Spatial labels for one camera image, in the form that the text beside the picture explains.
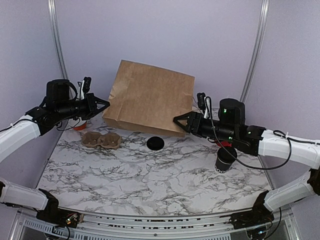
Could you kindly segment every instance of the white marble surface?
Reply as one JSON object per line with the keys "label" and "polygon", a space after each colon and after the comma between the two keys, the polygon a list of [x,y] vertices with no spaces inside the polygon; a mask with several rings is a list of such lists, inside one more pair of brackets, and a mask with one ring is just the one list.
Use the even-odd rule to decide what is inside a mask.
{"label": "white marble surface", "polygon": [[[122,136],[118,150],[87,148],[86,131]],[[65,131],[48,161],[38,188],[49,190],[61,207],[120,215],[179,216],[219,213],[252,207],[270,190],[261,170],[235,162],[224,174],[215,171],[218,146],[204,138],[164,137],[162,150],[146,146],[152,135],[108,127],[98,115],[83,131]],[[240,160],[260,167],[256,157]]]}

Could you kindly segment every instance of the paper bag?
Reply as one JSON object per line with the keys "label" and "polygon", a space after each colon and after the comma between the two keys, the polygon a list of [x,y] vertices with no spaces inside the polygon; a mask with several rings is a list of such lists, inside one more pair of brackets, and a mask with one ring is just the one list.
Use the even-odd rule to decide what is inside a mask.
{"label": "paper bag", "polygon": [[122,60],[103,112],[114,128],[183,137],[173,118],[192,110],[195,77]]}

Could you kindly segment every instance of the light purple backdrop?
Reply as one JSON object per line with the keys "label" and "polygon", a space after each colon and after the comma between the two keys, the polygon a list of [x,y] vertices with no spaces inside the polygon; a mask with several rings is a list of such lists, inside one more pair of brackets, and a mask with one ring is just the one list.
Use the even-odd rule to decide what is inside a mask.
{"label": "light purple backdrop", "polygon": [[57,0],[70,80],[108,98],[121,59],[195,76],[213,105],[240,98],[261,10],[257,0]]}

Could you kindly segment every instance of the black paper cup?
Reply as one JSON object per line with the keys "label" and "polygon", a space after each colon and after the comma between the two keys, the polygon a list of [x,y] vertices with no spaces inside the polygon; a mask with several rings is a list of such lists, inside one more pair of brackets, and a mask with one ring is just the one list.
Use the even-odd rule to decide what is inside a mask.
{"label": "black paper cup", "polygon": [[222,174],[228,171],[235,161],[235,159],[226,150],[235,158],[238,156],[236,150],[232,146],[225,146],[224,148],[221,147],[218,150],[215,161],[215,170]]}

